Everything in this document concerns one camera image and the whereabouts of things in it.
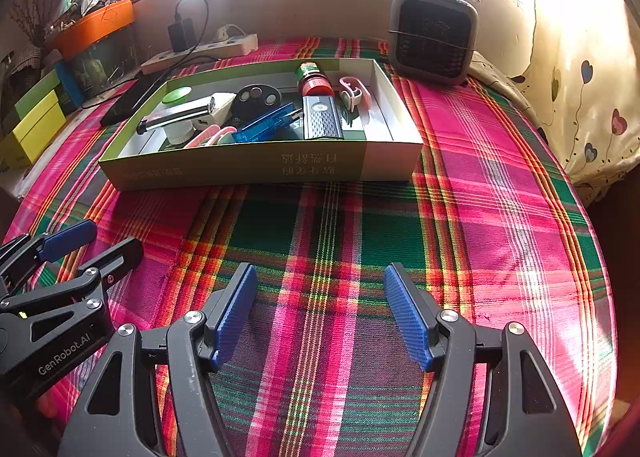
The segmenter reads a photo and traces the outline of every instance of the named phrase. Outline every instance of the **black cable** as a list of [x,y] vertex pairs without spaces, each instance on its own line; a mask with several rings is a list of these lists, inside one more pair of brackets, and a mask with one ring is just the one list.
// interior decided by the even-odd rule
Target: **black cable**
[[97,96],[100,96],[101,94],[104,94],[105,92],[109,92],[110,90],[115,89],[116,87],[120,87],[121,85],[124,85],[127,82],[130,82],[130,81],[133,81],[133,80],[137,80],[138,78],[139,78],[139,76],[134,76],[133,78],[128,78],[128,79],[126,79],[126,80],[124,80],[122,82],[118,82],[115,85],[112,85],[111,87],[109,87],[108,89],[105,89],[104,91],[97,92],[96,94],[94,94],[93,97],[95,98]]
[[[183,1],[183,0],[178,0],[178,3],[175,5],[175,11],[176,11],[176,12],[178,11],[178,5],[180,5],[180,3],[181,3],[182,1]],[[198,41],[195,43],[195,45],[194,45],[193,47],[191,47],[191,49],[189,50],[189,52],[188,52],[185,56],[183,56],[180,60],[178,60],[177,62],[175,62],[173,65],[170,65],[169,67],[167,67],[167,69],[165,70],[165,72],[164,72],[164,73],[162,73],[162,76],[160,76],[160,78],[158,78],[158,80],[156,80],[156,82],[155,82],[154,84],[152,84],[152,85],[151,85],[151,87],[149,87],[149,89],[147,89],[147,90],[145,91],[145,93],[144,93],[144,94],[143,94],[143,95],[138,99],[138,101],[136,101],[136,104],[135,104],[135,105],[133,105],[133,108],[132,108],[132,110],[133,110],[133,112],[134,112],[134,113],[136,113],[136,111],[140,108],[140,105],[141,105],[144,101],[146,101],[146,99],[148,98],[148,95],[149,95],[149,94],[152,94],[152,93],[153,93],[153,92],[155,92],[155,91],[157,91],[157,90],[158,90],[158,88],[159,88],[159,86],[160,86],[162,83],[164,83],[164,81],[166,81],[166,77],[167,77],[167,75],[168,75],[168,74],[169,74],[173,69],[175,69],[176,67],[180,66],[182,63],[186,62],[186,60],[190,57],[191,53],[193,53],[193,51],[195,51],[195,50],[196,50],[196,48],[200,45],[200,43],[201,43],[201,41],[202,41],[202,39],[203,39],[203,37],[204,37],[204,33],[205,33],[205,31],[207,30],[207,24],[209,23],[209,3],[207,2],[207,0],[202,0],[202,1],[204,2],[205,7],[206,7],[206,9],[207,9],[207,15],[205,16],[205,19],[204,19],[204,26],[202,27],[202,33],[200,33],[200,37],[199,37]],[[122,96],[122,95],[121,95],[121,94],[118,94],[118,95],[115,95],[115,96],[111,96],[111,97],[107,98],[106,100],[103,100],[103,101],[101,101],[101,102],[99,102],[99,103],[96,103],[96,104],[94,104],[94,105],[89,105],[89,106],[87,106],[87,107],[85,107],[85,106],[83,105],[83,106],[82,106],[82,109],[83,109],[83,110],[87,110],[87,109],[91,109],[91,108],[93,108],[93,107],[97,107],[98,105],[102,105],[103,103],[107,103],[108,101],[111,101],[111,100],[117,99],[117,98],[119,98],[120,96]]]
[[[198,58],[207,58],[208,60],[213,60],[214,62],[219,62],[220,59],[217,56],[212,56],[210,54],[197,54],[196,56],[191,56],[189,60],[193,61],[193,60],[197,60]],[[187,63],[185,65],[180,65],[180,67],[182,67],[183,69],[185,67],[191,67],[193,65],[201,65],[207,62],[196,62],[196,63]]]
[[[178,5],[180,5],[180,3],[183,0],[178,0],[178,3],[175,5],[175,9],[176,11],[178,10]],[[136,104],[133,105],[133,112],[136,113],[138,111],[138,109],[140,108],[140,105],[142,104],[142,102],[146,101],[146,99],[148,98],[148,95],[151,94],[152,92],[155,92],[158,90],[158,88],[160,87],[160,85],[162,83],[164,83],[164,81],[166,80],[167,75],[173,70],[175,69],[177,66],[181,65],[182,63],[186,62],[186,60],[188,59],[188,57],[190,57],[191,53],[193,51],[196,50],[196,48],[200,45],[202,38],[204,37],[204,33],[207,30],[207,24],[209,23],[209,3],[207,2],[207,0],[202,0],[204,2],[204,5],[207,9],[207,15],[204,19],[204,25],[202,27],[202,33],[200,33],[200,37],[198,39],[198,41],[195,43],[195,45],[193,47],[191,47],[191,49],[189,50],[189,52],[183,56],[180,60],[178,60],[178,62],[174,63],[173,65],[169,66],[167,68],[167,70],[165,70],[164,73],[162,73],[162,76],[160,78],[158,78],[158,80],[151,85],[151,87],[149,87],[149,89],[147,89],[145,91],[145,93],[138,99],[138,101],[136,101]]]

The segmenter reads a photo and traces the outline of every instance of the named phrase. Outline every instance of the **metal screw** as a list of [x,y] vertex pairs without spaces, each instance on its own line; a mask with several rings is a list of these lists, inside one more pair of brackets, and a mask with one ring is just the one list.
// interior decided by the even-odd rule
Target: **metal screw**
[[200,320],[202,320],[200,311],[190,311],[184,315],[184,321],[187,323],[198,323]]
[[509,332],[513,334],[522,334],[524,332],[524,327],[521,323],[511,322],[509,324]]
[[458,315],[457,312],[452,311],[450,309],[445,309],[444,311],[442,311],[440,313],[440,317],[445,321],[445,322],[455,322],[458,318],[460,318],[460,316]]
[[89,309],[98,309],[98,307],[100,307],[101,305],[102,305],[102,302],[97,298],[90,298],[89,300],[86,301],[86,306]]
[[129,336],[135,330],[136,328],[133,327],[132,323],[124,323],[120,327],[118,327],[118,334],[120,336]]

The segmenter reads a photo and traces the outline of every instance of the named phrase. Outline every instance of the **box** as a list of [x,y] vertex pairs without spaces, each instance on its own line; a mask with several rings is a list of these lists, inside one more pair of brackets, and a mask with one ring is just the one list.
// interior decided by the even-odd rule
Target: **box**
[[11,169],[30,166],[64,124],[65,115],[58,95],[52,89],[13,130],[7,132],[0,143],[0,156]]
[[115,85],[138,66],[131,0],[121,0],[78,20],[47,42],[68,63],[85,98]]
[[[297,94],[294,73],[302,62],[316,62],[334,88],[342,76],[356,76],[369,88],[373,102],[365,123],[366,141],[277,141],[157,151],[157,146],[150,149],[149,145],[158,139],[154,134],[164,134],[162,129],[143,136],[136,133],[140,119],[153,111],[165,94],[180,87],[192,87],[189,100],[214,92],[237,93],[252,83],[277,87],[283,97],[285,93]],[[312,58],[231,66],[168,81],[122,127],[99,163],[121,191],[265,182],[410,180],[421,150],[422,139],[409,111],[376,62]]]
[[70,76],[65,63],[57,62],[54,68],[38,81],[29,91],[15,104],[15,114],[9,113],[7,124],[2,123],[2,130],[10,130],[18,124],[44,97],[52,90],[56,91],[60,108],[65,115],[77,110],[82,105],[81,93],[78,85]]

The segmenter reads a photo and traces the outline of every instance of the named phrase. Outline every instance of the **heart pattern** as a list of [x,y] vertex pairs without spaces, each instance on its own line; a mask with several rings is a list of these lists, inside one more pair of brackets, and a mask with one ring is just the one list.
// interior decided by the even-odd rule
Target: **heart pattern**
[[540,134],[540,137],[544,140],[544,142],[548,145],[548,144],[549,144],[549,141],[548,141],[548,139],[546,138],[545,129],[543,129],[542,127],[540,127],[540,128],[538,129],[538,133]]
[[560,69],[554,68],[553,78],[551,79],[551,101],[556,101],[558,91],[560,90]]
[[611,116],[611,132],[614,135],[620,136],[626,130],[626,119],[620,116],[618,109],[613,109],[613,115]]
[[592,163],[596,160],[598,156],[598,149],[594,148],[593,145],[587,143],[584,145],[584,158],[587,160],[587,163]]
[[589,83],[591,78],[593,78],[593,65],[589,63],[589,60],[582,62],[580,72],[582,73],[582,82]]

